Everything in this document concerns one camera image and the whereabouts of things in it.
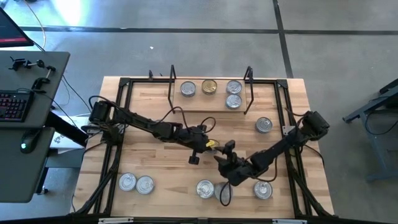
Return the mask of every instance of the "metal can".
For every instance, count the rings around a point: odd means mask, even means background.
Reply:
[[[220,143],[217,140],[209,139],[209,142],[206,144],[206,147],[211,147],[211,150],[205,151],[205,152],[210,153],[210,154],[216,154],[217,150],[215,148],[218,146],[220,146]]]
[[[185,97],[192,97],[196,92],[196,85],[191,81],[186,81],[181,84],[181,94]]]
[[[216,184],[215,189],[214,189],[214,194],[216,195],[217,200],[220,200],[220,192],[223,189],[223,193],[221,194],[221,200],[223,203],[228,203],[229,201],[229,195],[231,194],[231,198],[233,196],[233,188],[231,187],[231,192],[229,192],[229,186],[226,184],[226,182],[221,182]]]
[[[239,95],[231,94],[226,98],[226,107],[231,110],[238,109],[242,104],[242,98]]]
[[[256,122],[256,129],[261,134],[268,133],[272,129],[272,121],[268,118],[259,118]]]
[[[201,180],[197,184],[197,193],[201,198],[210,198],[214,194],[214,185],[210,180]]]
[[[142,176],[137,181],[137,191],[140,194],[149,194],[155,188],[155,182],[149,176]]]
[[[272,195],[272,186],[268,182],[258,181],[253,187],[254,194],[259,199],[269,199]]]
[[[214,80],[205,80],[201,83],[201,90],[206,95],[213,95],[217,90],[217,82]]]
[[[240,94],[242,84],[239,81],[231,80],[226,84],[226,92],[230,94]]]
[[[119,179],[119,187],[124,191],[134,190],[136,183],[136,176],[132,173],[125,173]]]

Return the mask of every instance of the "black keyboard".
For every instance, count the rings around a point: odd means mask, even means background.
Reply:
[[[32,91],[0,90],[0,122],[24,122],[33,94]]]

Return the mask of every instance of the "concrete floor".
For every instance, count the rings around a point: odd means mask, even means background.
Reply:
[[[395,0],[279,0],[279,6],[285,29],[398,29]],[[39,0],[32,8],[48,26],[277,28],[272,0]],[[23,2],[9,1],[5,10],[20,26],[37,27]],[[41,32],[26,33],[42,44]],[[345,124],[341,118],[398,77],[398,36],[286,35],[286,40],[293,75],[304,78],[311,109],[331,124],[320,149],[335,213],[397,223],[398,180],[365,181],[378,170],[376,158],[359,121]],[[250,65],[256,77],[285,78],[280,47],[278,34],[47,32],[46,50],[71,53],[65,76],[87,99],[99,93],[105,75],[168,73],[170,64],[177,75],[241,76]],[[66,112],[87,113],[71,97]],[[55,100],[66,102],[64,86]],[[78,170],[50,170],[45,182],[50,193],[27,204],[0,204],[0,220],[67,214],[77,176]]]

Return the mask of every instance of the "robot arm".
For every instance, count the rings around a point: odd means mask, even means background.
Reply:
[[[231,185],[238,186],[249,177],[256,178],[265,173],[274,159],[291,147],[301,147],[307,141],[319,140],[328,132],[329,124],[318,112],[306,112],[302,121],[303,126],[300,129],[294,128],[268,150],[256,152],[247,159],[238,158],[233,152],[234,140],[227,142],[225,147],[220,149],[223,154],[227,155],[227,158],[214,156],[218,162],[218,171],[229,180]]]
[[[114,108],[114,118],[110,118],[111,108]],[[133,113],[125,108],[120,108],[110,101],[99,101],[94,104],[90,114],[90,122],[97,124],[104,131],[104,136],[110,139],[117,139],[119,129],[116,124],[128,124],[135,128],[151,133],[162,142],[172,142],[193,149],[189,158],[190,164],[198,164],[199,157],[196,153],[210,151],[211,147],[206,146],[209,142],[208,136],[204,134],[206,125],[183,128],[181,123],[153,121],[149,118]]]

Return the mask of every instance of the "wooden tabletop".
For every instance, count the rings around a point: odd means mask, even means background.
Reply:
[[[116,100],[120,77],[104,77],[100,95]],[[293,111],[304,113],[310,109],[304,81],[288,79]],[[160,119],[170,109],[167,101],[168,84],[135,83],[132,91],[130,110],[153,120]],[[189,126],[198,125],[207,116],[214,116],[217,124],[208,133],[209,138],[221,144],[234,139],[235,152],[241,157],[267,149],[281,139],[279,119],[272,85],[253,86],[255,100],[247,113],[186,113]],[[259,134],[254,124],[260,117],[268,117],[273,123],[272,131]],[[181,113],[170,114],[166,121],[182,122]],[[87,147],[97,144],[100,136],[93,137]],[[317,142],[308,145],[318,150]],[[79,209],[90,197],[98,185],[106,146],[99,146],[85,154],[75,190],[74,205]],[[172,143],[162,143],[149,133],[128,127],[119,166],[118,180],[121,174],[133,173],[136,177],[151,176],[155,181],[155,190],[150,195],[140,195],[136,190],[124,192],[116,186],[112,216],[131,217],[213,217],[213,218],[292,218],[292,199],[290,196],[285,157],[278,157],[278,176],[271,183],[272,198],[257,199],[252,191],[256,180],[248,179],[234,187],[234,195],[228,207],[222,206],[215,198],[201,199],[196,193],[196,185],[202,179],[213,183],[225,181],[217,170],[213,155],[199,154],[199,165],[191,165],[188,158],[192,150]],[[311,150],[304,149],[302,159],[308,188],[326,211],[333,213],[328,184],[322,160]],[[274,176],[274,164],[261,176],[271,179]],[[301,191],[298,190],[300,208],[304,212]],[[104,191],[101,211],[108,196],[108,187]]]

